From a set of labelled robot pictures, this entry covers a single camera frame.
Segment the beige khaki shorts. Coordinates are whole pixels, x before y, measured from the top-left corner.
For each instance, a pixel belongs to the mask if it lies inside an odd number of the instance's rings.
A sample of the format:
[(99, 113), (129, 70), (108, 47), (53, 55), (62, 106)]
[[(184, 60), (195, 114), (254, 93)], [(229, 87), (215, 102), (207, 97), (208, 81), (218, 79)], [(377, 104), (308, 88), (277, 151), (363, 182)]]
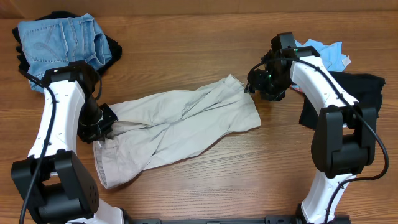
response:
[(195, 157), (219, 138), (261, 124), (252, 97), (232, 75), (197, 90), (173, 90), (110, 106), (118, 117), (93, 143), (101, 184), (112, 189), (144, 170)]

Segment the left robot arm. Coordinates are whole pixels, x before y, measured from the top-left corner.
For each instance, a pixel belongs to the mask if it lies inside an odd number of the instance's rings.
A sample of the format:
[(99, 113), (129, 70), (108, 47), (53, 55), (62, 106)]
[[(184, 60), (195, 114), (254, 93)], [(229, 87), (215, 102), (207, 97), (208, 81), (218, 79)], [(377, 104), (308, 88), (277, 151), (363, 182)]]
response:
[(27, 159), (16, 161), (11, 176), (24, 200), (19, 221), (29, 213), (36, 223), (130, 223), (128, 214), (100, 199), (98, 186), (76, 154), (76, 140), (92, 143), (107, 135), (118, 117), (93, 96), (99, 73), (84, 61), (51, 68), (38, 79), (44, 89), (39, 132)]

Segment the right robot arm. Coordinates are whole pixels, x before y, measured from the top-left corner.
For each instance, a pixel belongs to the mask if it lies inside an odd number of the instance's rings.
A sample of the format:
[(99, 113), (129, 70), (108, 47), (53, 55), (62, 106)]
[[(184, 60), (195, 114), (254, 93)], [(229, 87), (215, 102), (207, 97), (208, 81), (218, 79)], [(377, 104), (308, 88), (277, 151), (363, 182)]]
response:
[(312, 47), (297, 47), (291, 32), (277, 34), (271, 49), (248, 73), (245, 91), (259, 91), (268, 101), (280, 101), (292, 84), (298, 85), (318, 114), (311, 154), (317, 168), (307, 197), (284, 223), (349, 223), (335, 209), (345, 188), (357, 181), (375, 154), (376, 110), (361, 106), (324, 67)]

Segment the crumpled light blue t-shirt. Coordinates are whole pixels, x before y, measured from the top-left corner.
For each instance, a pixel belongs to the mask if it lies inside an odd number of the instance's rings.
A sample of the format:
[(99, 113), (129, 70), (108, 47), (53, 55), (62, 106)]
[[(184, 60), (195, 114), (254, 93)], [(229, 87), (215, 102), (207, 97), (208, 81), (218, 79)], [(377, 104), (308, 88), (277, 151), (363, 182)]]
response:
[(324, 66), (330, 72), (342, 72), (351, 63), (349, 56), (342, 54), (343, 43), (341, 41), (327, 45), (316, 40), (308, 39), (304, 44), (295, 40), (295, 44), (297, 47), (314, 47), (320, 54)]

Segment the crumpled black t-shirt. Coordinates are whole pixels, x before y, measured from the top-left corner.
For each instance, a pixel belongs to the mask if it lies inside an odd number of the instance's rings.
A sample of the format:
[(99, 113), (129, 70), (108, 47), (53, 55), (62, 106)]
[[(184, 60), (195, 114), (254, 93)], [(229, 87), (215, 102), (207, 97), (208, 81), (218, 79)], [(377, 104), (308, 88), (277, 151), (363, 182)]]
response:
[[(342, 88), (361, 104), (374, 107), (377, 116), (379, 116), (383, 97), (382, 88), (386, 84), (384, 78), (367, 73), (330, 72), (330, 74)], [(318, 114), (309, 99), (305, 97), (299, 124), (310, 129), (316, 129), (317, 121)]]

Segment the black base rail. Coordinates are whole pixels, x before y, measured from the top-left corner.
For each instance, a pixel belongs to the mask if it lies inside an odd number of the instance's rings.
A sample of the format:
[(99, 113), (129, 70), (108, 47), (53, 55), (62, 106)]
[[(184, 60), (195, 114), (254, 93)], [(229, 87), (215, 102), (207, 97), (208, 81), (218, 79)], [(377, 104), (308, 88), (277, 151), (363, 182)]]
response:
[(227, 219), (198, 219), (198, 220), (161, 220), (161, 219), (132, 219), (127, 224), (305, 224), (304, 218), (297, 215), (269, 215), (264, 218), (227, 218)]

